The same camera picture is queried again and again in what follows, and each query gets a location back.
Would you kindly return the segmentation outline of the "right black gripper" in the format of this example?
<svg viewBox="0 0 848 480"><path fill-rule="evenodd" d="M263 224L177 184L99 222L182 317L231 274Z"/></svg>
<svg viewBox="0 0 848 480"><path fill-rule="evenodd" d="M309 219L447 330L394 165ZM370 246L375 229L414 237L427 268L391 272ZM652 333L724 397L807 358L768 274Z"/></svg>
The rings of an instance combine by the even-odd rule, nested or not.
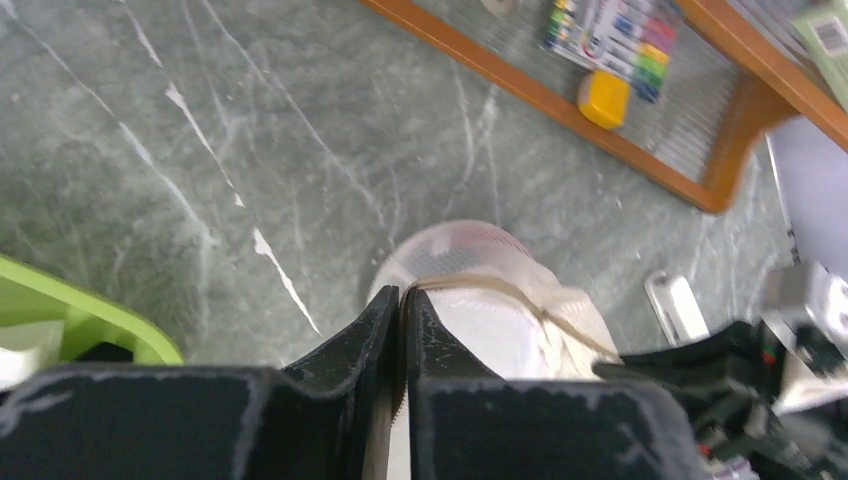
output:
<svg viewBox="0 0 848 480"><path fill-rule="evenodd" d="M705 339L597 362L592 370L670 392L716 479L844 479L847 400L779 412L791 355L764 321L735 321Z"/></svg>

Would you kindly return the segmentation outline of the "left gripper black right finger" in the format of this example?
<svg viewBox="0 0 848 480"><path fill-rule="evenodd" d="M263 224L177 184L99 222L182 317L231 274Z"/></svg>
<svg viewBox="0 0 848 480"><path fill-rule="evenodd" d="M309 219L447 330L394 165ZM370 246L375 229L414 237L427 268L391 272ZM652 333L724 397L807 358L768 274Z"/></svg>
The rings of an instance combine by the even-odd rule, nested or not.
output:
<svg viewBox="0 0 848 480"><path fill-rule="evenodd" d="M702 479L682 407L646 382L507 380L401 301L415 479Z"/></svg>

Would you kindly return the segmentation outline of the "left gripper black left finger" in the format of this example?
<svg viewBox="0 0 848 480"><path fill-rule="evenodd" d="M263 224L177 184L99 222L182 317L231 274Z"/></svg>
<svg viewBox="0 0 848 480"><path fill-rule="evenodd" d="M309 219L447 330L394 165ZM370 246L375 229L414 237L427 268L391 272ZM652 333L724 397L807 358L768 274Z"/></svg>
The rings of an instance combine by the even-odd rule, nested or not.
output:
<svg viewBox="0 0 848 480"><path fill-rule="evenodd" d="M1 407L5 479L383 479L399 292L292 365L71 363Z"/></svg>

